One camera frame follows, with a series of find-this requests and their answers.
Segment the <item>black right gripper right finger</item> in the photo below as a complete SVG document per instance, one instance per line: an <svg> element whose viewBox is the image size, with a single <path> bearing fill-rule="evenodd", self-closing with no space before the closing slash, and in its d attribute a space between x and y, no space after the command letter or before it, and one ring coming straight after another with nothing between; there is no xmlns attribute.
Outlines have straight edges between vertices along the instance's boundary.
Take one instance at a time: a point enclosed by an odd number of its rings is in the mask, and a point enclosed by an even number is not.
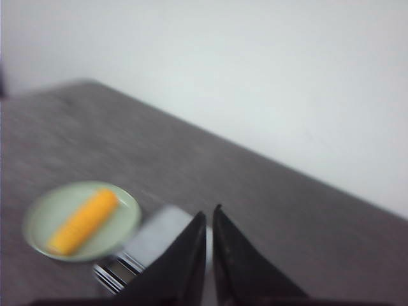
<svg viewBox="0 0 408 306"><path fill-rule="evenodd" d="M307 299L308 294L271 264L216 206L213 266L219 305L266 305L274 299Z"/></svg>

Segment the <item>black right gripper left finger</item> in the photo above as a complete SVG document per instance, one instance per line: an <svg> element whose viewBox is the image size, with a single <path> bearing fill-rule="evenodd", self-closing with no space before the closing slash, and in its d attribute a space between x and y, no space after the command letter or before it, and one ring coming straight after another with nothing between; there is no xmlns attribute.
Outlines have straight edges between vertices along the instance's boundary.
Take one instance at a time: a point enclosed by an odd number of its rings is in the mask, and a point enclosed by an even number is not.
<svg viewBox="0 0 408 306"><path fill-rule="evenodd" d="M117 295L117 304L200 305L206 255L206 217L199 212L164 254Z"/></svg>

